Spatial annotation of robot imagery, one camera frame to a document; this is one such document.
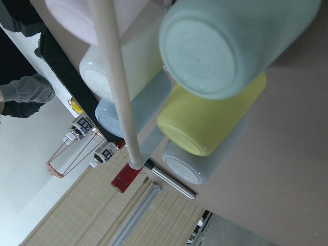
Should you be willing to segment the person grey sleeve forearm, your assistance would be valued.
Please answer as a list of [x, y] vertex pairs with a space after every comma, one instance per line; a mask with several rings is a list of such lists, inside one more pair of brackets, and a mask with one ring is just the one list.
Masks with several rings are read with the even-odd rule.
[[1, 102], [47, 103], [55, 96], [51, 84], [40, 74], [24, 76], [1, 85]]

